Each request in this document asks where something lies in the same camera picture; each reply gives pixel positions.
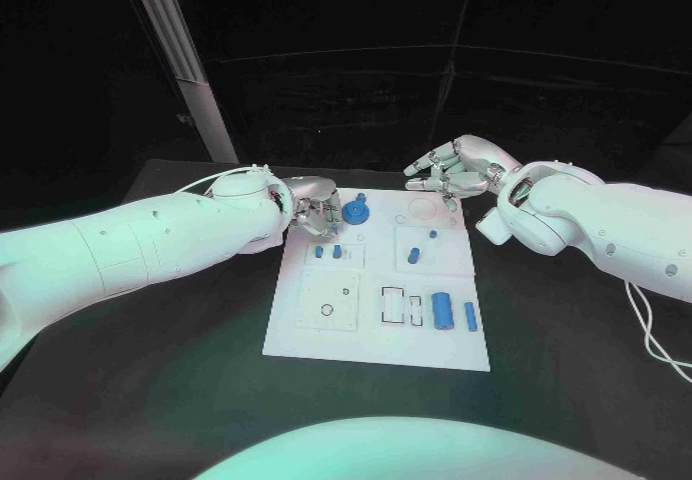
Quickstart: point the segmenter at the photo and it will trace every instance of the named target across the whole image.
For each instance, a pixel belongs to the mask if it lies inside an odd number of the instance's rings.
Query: robotic hand
[[[410,180],[407,189],[440,192],[450,210],[457,209],[456,198],[485,191],[498,195],[498,206],[476,224],[496,245],[515,236],[544,255],[574,246],[604,272],[625,280],[648,351],[692,382],[679,368],[692,364],[672,360],[652,336],[653,316],[638,287],[692,302],[692,197],[640,185],[606,184],[591,172],[557,160],[522,165],[498,145],[472,135],[442,145],[404,173],[411,176],[427,167],[430,178]],[[630,283],[648,305],[648,324]]]
[[[205,195],[186,192],[212,179]],[[0,234],[0,370],[72,312],[280,245],[290,224],[335,236],[341,211],[333,180],[280,180],[253,166],[96,215]]]

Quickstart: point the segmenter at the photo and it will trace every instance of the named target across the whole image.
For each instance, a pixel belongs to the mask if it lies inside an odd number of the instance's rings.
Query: table
[[[126,201],[228,166],[147,162]],[[274,169],[403,189],[398,173]],[[420,416],[499,427],[655,479],[692,460],[692,386],[643,348],[623,282],[576,249],[557,257],[473,228],[491,373],[261,355],[283,248],[93,305],[39,335],[0,398],[0,477],[189,478],[306,425]],[[649,294],[655,332],[688,358],[692,305]]]

